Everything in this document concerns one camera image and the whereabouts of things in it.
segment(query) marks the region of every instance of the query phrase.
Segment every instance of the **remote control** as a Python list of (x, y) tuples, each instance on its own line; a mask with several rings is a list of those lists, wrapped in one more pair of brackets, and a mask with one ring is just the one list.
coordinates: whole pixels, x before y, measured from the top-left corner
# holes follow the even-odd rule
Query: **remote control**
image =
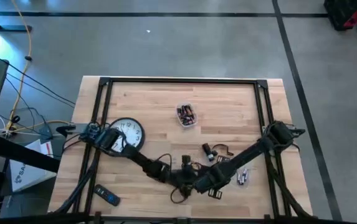
[(117, 206), (120, 203), (120, 197), (111, 193), (108, 189), (100, 184), (97, 184), (93, 191), (113, 206)]

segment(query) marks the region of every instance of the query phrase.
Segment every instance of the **gray floor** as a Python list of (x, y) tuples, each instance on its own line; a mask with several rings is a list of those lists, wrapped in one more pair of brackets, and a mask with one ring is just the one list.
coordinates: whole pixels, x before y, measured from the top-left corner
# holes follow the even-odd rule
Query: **gray floor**
[[(270, 0), (17, 2), (22, 11), (274, 12)], [(278, 3), (287, 13), (325, 12), (322, 0)], [(14, 8), (0, 0), (0, 11)], [(26, 21), (34, 28), (28, 74), (71, 100), (77, 97), (83, 75), (282, 78), (293, 123), (305, 127), (275, 18), (26, 17)], [(0, 23), (20, 24), (21, 20), (0, 16)], [(288, 18), (284, 23), (341, 214), (344, 220), (357, 222), (356, 31), (337, 32), (322, 18)], [(27, 50), (25, 34), (0, 34), (0, 56), (19, 68), (24, 66)], [(72, 115), (71, 108), (29, 87), (22, 95), (47, 119), (69, 120)], [(4, 116), (15, 96), (5, 84), (0, 97)], [(30, 124), (29, 116), (25, 117), (24, 123)], [(310, 139), (303, 136), (298, 143), (314, 214), (331, 218)], [(50, 185), (40, 185), (13, 200), (26, 207), (24, 215), (45, 213), (47, 201), (22, 198), (46, 198)], [(33, 209), (30, 204), (43, 206)], [(1, 216), (20, 215), (16, 207), (4, 207)]]

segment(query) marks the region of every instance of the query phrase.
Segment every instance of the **wooden tabletop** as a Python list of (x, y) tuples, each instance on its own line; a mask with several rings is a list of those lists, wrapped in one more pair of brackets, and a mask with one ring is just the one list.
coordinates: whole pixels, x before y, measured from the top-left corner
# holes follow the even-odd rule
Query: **wooden tabletop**
[[(90, 121), (99, 78), (83, 77), (73, 122)], [(291, 124), (282, 80), (268, 79), (268, 84), (274, 118)], [(182, 102), (190, 102), (198, 115), (199, 123), (193, 128), (183, 129), (178, 123), (175, 107)], [(212, 165), (201, 149), (206, 142), (211, 146), (226, 144), (230, 151), (238, 154), (260, 138), (254, 89), (250, 85), (116, 82), (107, 122), (121, 117), (135, 118), (143, 125), (146, 141), (141, 152), (145, 156), (156, 159), (170, 153), (174, 169), (180, 167), (183, 154), (189, 154), (194, 161), (204, 165)], [(80, 143), (65, 151), (49, 204), (50, 211), (59, 208), (76, 186), (84, 147), (85, 144)], [(226, 156), (223, 150), (218, 153)], [(282, 153), (282, 160), (287, 187), (302, 207), (312, 213), (299, 152), (290, 147)], [(221, 189), (221, 200), (193, 190), (187, 201), (177, 205), (170, 201), (173, 186), (147, 177), (141, 167), (128, 159), (102, 154), (96, 183), (121, 197), (121, 203), (113, 207), (94, 195), (91, 213), (101, 211), (103, 216), (118, 217), (190, 218), (263, 218), (265, 214), (272, 215), (264, 156), (257, 157), (245, 167), (250, 170), (249, 183), (240, 186), (233, 177), (230, 184)], [(84, 209), (86, 196), (87, 187), (83, 191), (80, 211)], [(282, 198), (280, 194), (277, 196), (283, 214)], [(174, 198), (179, 200), (180, 195), (176, 194)]]

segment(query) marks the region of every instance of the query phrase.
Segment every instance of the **clock face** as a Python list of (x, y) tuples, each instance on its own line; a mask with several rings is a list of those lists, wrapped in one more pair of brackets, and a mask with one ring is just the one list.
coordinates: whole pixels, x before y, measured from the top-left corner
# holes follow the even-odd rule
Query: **clock face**
[[(116, 128), (119, 131), (122, 131), (126, 135), (126, 140), (132, 146), (141, 149), (145, 141), (145, 132), (142, 128), (142, 125), (133, 118), (120, 118), (114, 121), (111, 125), (111, 128)], [(112, 150), (115, 152), (122, 152), (123, 148), (126, 146), (126, 143), (121, 144), (122, 137), (119, 136), (117, 141), (112, 146)]]

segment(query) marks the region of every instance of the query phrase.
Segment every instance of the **black floor stripe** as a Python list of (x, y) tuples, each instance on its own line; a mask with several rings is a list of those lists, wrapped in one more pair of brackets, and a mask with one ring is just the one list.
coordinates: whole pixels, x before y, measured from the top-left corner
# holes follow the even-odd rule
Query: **black floor stripe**
[[(22, 12), (27, 17), (275, 17), (275, 13), (234, 12)], [(0, 16), (19, 16), (17, 12), (1, 12)], [(286, 13), (282, 17), (326, 18), (327, 14)]]
[(332, 186), (332, 183), (330, 180), (328, 168), (326, 166), (325, 159), (323, 157), (321, 144), (318, 139), (317, 132), (315, 130), (313, 118), (311, 116), (310, 108), (308, 106), (307, 99), (306, 99), (306, 96), (304, 93), (302, 81), (300, 80), (300, 77), (298, 74), (298, 70), (297, 70), (297, 66), (295, 63), (294, 56), (293, 56), (292, 48), (290, 47), (290, 44), (289, 44), (288, 35), (286, 33), (285, 25), (283, 23), (282, 15), (280, 13), (280, 9), (279, 9), (279, 5), (278, 5), (277, 1), (278, 0), (272, 0), (272, 4), (274, 5), (275, 13), (277, 15), (279, 31), (282, 36), (283, 45), (285, 47), (286, 55), (287, 55), (287, 58), (289, 61), (289, 66), (292, 71), (292, 76), (293, 76), (293, 80), (295, 82), (297, 94), (300, 99), (300, 105), (302, 107), (303, 115), (304, 115), (305, 122), (307, 125), (308, 134), (310, 135), (311, 144), (313, 146), (315, 157), (317, 158), (317, 165), (318, 165), (318, 169), (320, 171), (320, 175), (322, 178), (323, 188), (325, 190), (325, 194), (328, 199), (329, 209), (332, 214), (332, 218), (334, 220), (342, 221), (339, 205), (338, 205), (336, 195), (335, 195), (335, 191), (333, 190), (333, 186)]

